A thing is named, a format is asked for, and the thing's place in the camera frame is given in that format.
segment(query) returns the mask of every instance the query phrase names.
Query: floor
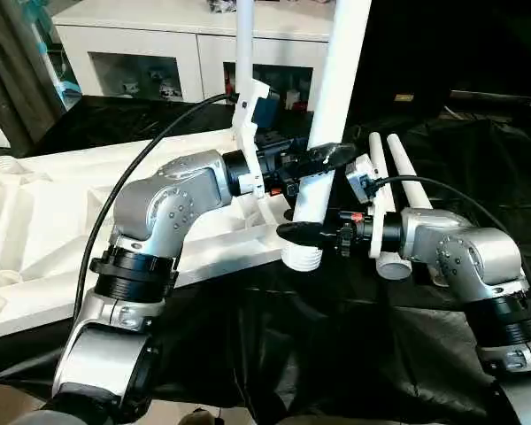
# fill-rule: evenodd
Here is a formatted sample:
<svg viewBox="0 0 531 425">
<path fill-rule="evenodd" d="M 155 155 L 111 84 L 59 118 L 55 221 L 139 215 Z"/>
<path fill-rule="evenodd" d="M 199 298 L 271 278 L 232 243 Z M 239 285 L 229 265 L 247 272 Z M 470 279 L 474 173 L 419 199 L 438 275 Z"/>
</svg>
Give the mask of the floor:
<svg viewBox="0 0 531 425">
<path fill-rule="evenodd" d="M 0 385 L 0 425 L 6 425 L 26 412 L 39 408 L 42 402 L 27 394 L 10 387 Z M 198 405 L 188 403 L 172 403 L 154 401 L 148 414 L 141 418 L 137 425 L 176 425 L 188 413 L 193 412 Z M 253 425 L 254 421 L 246 409 L 218 409 L 218 407 L 200 406 L 219 416 L 226 425 Z M 361 421 L 340 418 L 317 418 L 302 416 L 289 418 L 280 425 L 400 425 L 397 422 Z"/>
</svg>

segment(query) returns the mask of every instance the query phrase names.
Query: cable connector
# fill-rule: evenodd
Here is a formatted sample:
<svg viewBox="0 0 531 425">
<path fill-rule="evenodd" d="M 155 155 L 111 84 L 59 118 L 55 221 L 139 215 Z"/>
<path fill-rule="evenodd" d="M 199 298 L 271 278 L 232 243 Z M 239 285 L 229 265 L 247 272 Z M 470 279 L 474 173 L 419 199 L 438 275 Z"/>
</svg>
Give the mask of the cable connector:
<svg viewBox="0 0 531 425">
<path fill-rule="evenodd" d="M 373 187 L 377 171 L 366 154 L 357 157 L 354 162 L 346 166 L 346 178 L 360 204 L 370 202 L 378 191 L 377 187 Z"/>
</svg>

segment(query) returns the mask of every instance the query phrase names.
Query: white pole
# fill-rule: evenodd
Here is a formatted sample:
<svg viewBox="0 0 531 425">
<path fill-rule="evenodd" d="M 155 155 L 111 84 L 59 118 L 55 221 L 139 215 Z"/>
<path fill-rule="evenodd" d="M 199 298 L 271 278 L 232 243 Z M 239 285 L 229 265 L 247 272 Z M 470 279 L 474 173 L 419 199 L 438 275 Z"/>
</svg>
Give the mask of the white pole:
<svg viewBox="0 0 531 425">
<path fill-rule="evenodd" d="M 350 98 L 364 41 L 371 0 L 338 0 L 319 100 L 308 148 L 339 143 L 350 106 Z M 299 186 L 293 221 L 321 223 L 327 213 L 335 172 L 305 177 Z M 297 271 L 311 271 L 320 264 L 322 250 L 287 242 L 283 262 Z"/>
<path fill-rule="evenodd" d="M 401 175 L 417 175 L 399 137 L 397 135 L 389 135 L 388 145 L 393 161 L 396 163 L 397 172 Z M 407 200 L 411 208 L 433 209 L 431 202 L 428 200 L 427 193 L 420 182 L 401 182 L 401 184 L 404 186 L 405 195 L 407 195 Z"/>
<path fill-rule="evenodd" d="M 236 92 L 243 93 L 253 77 L 254 0 L 237 0 L 236 19 Z"/>
<path fill-rule="evenodd" d="M 378 177 L 385 179 L 389 176 L 388 166 L 386 164 L 386 157 L 383 153 L 383 147 L 381 145 L 381 137 L 379 133 L 371 133 L 369 138 L 370 143 L 370 159 L 373 166 L 378 170 Z M 380 189 L 381 202 L 385 206 L 387 213 L 394 213 L 396 211 L 396 204 L 393 200 L 391 187 L 386 184 Z M 399 257 L 397 252 L 385 252 L 382 251 L 380 256 L 375 260 L 375 268 L 378 274 L 384 279 L 390 279 L 397 281 L 405 279 L 411 275 L 412 265 L 411 261 L 407 261 Z"/>
</svg>

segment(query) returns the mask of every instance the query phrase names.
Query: black fabric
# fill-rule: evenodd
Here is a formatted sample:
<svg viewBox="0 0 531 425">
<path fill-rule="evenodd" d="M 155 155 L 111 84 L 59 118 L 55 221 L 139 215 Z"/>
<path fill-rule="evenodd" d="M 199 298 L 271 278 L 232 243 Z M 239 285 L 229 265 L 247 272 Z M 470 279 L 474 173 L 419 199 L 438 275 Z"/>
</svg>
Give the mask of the black fabric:
<svg viewBox="0 0 531 425">
<path fill-rule="evenodd" d="M 79 137 L 87 147 L 115 142 L 103 139 L 108 134 L 127 141 L 125 134 L 133 132 L 111 123 L 123 106 L 102 108 L 100 128 L 79 124 L 75 115 L 72 127 L 54 131 L 67 134 L 73 149 Z M 219 115 L 224 108 L 216 110 Z M 199 119 L 212 121 L 212 113 Z M 165 114 L 165 120 L 172 117 Z M 367 146 L 374 129 L 398 131 L 421 175 L 453 184 L 492 208 L 531 262 L 531 132 L 488 121 L 389 121 L 366 126 L 360 145 Z M 40 147 L 56 149 L 53 142 Z M 489 224 L 449 193 L 427 191 L 435 206 Z M 395 192 L 401 193 L 399 185 Z M 331 205 L 357 206 L 352 201 L 337 174 Z M 403 197 L 397 202 L 404 205 Z M 163 326 L 165 361 L 156 398 L 246 406 L 260 424 L 302 413 L 503 423 L 494 419 L 501 407 L 490 404 L 492 378 L 481 371 L 460 306 L 448 290 L 430 286 L 424 267 L 415 267 L 404 282 L 384 282 L 364 257 L 325 252 L 320 269 L 310 274 L 276 261 L 175 290 Z M 0 372 L 14 367 L 0 374 L 0 383 L 48 397 L 56 364 L 50 353 L 68 330 L 63 321 L 0 338 Z M 44 353 L 44 361 L 27 362 Z M 23 361 L 39 366 L 19 367 Z"/>
</svg>

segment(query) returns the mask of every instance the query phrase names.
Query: white plastic base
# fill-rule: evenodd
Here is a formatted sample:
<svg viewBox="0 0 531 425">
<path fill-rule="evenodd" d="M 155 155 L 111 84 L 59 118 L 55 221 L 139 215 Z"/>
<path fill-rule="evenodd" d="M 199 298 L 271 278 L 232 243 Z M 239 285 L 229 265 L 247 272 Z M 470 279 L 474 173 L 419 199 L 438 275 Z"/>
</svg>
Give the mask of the white plastic base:
<svg viewBox="0 0 531 425">
<path fill-rule="evenodd" d="M 319 268 L 322 250 L 312 246 L 286 242 L 286 246 L 281 252 L 281 259 L 287 267 L 297 272 L 311 272 Z"/>
<path fill-rule="evenodd" d="M 90 229 L 112 185 L 146 143 L 0 158 L 0 336 L 71 315 Z M 130 180 L 209 149 L 235 150 L 232 131 L 166 138 Z M 246 195 L 201 216 L 185 239 L 176 287 L 279 259 L 284 241 L 275 229 L 288 208 L 281 196 L 257 201 Z M 112 224 L 110 212 L 92 257 L 106 249 Z M 88 272 L 87 288 L 95 282 Z"/>
</svg>

